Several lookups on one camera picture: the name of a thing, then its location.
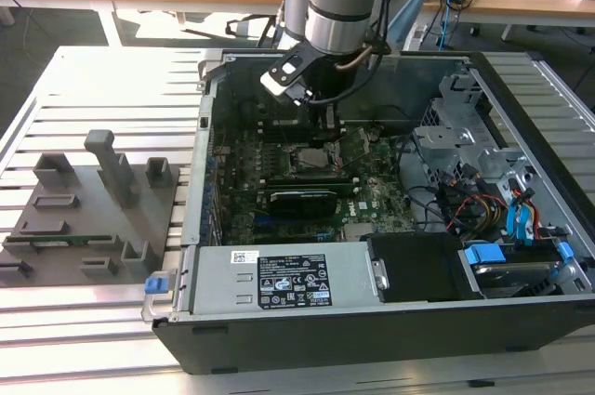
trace floor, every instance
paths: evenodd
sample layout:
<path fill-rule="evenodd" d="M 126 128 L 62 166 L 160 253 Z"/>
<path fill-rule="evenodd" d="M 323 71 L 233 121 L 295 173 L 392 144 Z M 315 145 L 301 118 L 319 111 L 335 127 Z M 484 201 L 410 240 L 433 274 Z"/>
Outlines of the floor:
<path fill-rule="evenodd" d="M 0 27 L 0 133 L 4 133 L 38 77 L 52 57 L 57 46 L 106 45 L 99 18 L 93 11 L 36 9 L 33 17 L 46 30 L 44 34 L 28 19 L 23 9 L 14 9 L 15 25 Z M 223 20 L 208 21 L 201 16 L 189 16 L 189 25 L 199 32 L 205 26 L 216 27 L 212 35 L 181 33 L 175 16 L 167 13 L 128 12 L 123 20 L 125 45 L 131 46 L 184 46 L 184 47 L 251 47 L 254 38 L 232 39 L 224 33 Z M 559 28 L 537 28 L 535 32 L 524 27 L 515 28 L 511 39 L 503 42 L 502 25 L 483 25 L 477 37 L 469 34 L 469 25 L 460 24 L 446 49 L 466 51 L 532 51 L 538 52 L 562 80 L 574 88 L 583 72 L 595 62 L 589 54 L 595 46 L 595 31 L 579 35 Z M 424 49 L 437 49 L 435 37 L 426 40 Z M 576 90 L 589 107 L 595 105 L 595 69 Z"/>

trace label sticker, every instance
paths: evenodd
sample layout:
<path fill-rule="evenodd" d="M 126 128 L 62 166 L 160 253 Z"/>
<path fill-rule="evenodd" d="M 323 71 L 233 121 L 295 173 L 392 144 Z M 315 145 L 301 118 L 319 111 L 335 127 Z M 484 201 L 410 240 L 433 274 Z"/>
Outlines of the label sticker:
<path fill-rule="evenodd" d="M 231 263 L 257 263 L 258 251 L 231 251 Z"/>
<path fill-rule="evenodd" d="M 258 257 L 258 305 L 262 309 L 333 305 L 325 255 Z"/>

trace metal case frame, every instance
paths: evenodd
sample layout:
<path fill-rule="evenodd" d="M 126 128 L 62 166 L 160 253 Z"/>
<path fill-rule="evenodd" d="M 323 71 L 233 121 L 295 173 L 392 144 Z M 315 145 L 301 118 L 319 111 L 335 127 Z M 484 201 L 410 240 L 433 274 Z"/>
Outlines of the metal case frame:
<path fill-rule="evenodd" d="M 224 61 L 261 52 L 224 53 Z M 416 53 L 437 59 L 435 53 Z M 595 207 L 539 133 L 486 57 L 449 53 L 467 63 L 501 117 L 523 143 L 568 210 L 577 234 L 595 241 Z M 538 349 L 574 330 L 595 323 L 595 296 L 538 296 L 462 302 L 390 304 L 335 310 L 282 310 L 258 316 L 201 316 L 191 313 L 200 259 L 196 219 L 204 184 L 212 99 L 205 90 L 192 160 L 189 210 L 182 232 L 176 310 L 153 322 L 152 330 L 190 374 L 221 374 L 291 367 L 341 365 Z"/>

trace barcode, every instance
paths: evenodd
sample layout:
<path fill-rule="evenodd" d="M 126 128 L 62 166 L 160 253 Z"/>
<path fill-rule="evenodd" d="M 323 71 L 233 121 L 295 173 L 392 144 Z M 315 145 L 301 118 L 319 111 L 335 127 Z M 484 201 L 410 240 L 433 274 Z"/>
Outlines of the barcode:
<path fill-rule="evenodd" d="M 258 251 L 231 251 L 231 263 L 257 263 Z"/>

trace motherboard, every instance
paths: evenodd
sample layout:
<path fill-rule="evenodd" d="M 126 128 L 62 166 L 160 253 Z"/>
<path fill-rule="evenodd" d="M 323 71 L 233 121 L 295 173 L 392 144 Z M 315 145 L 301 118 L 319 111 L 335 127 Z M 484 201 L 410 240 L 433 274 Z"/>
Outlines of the motherboard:
<path fill-rule="evenodd" d="M 278 126 L 236 135 L 213 148 L 220 244 L 353 242 L 413 230 L 394 139 L 381 130 L 347 125 L 334 138 L 304 138 Z"/>

